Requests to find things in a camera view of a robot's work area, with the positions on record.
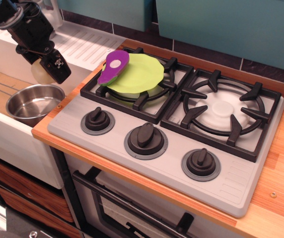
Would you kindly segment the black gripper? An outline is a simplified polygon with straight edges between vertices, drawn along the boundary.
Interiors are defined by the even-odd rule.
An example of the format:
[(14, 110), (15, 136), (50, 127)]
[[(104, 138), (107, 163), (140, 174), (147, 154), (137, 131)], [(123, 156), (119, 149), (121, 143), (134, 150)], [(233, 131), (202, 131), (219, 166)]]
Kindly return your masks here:
[(52, 25), (35, 2), (7, 2), (7, 10), (0, 15), (0, 29), (6, 30), (16, 41), (16, 51), (31, 65), (40, 60), (40, 65), (58, 84), (70, 75), (71, 69), (61, 53), (54, 49), (50, 40)]

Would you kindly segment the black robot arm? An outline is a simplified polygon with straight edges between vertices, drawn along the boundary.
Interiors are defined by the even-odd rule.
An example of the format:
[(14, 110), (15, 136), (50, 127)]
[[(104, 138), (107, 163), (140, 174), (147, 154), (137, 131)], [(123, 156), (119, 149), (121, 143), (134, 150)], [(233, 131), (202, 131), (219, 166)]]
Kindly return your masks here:
[(40, 84), (62, 84), (71, 70), (50, 39), (54, 27), (32, 0), (0, 0), (0, 30), (6, 30), (17, 43), (16, 53), (31, 64)]

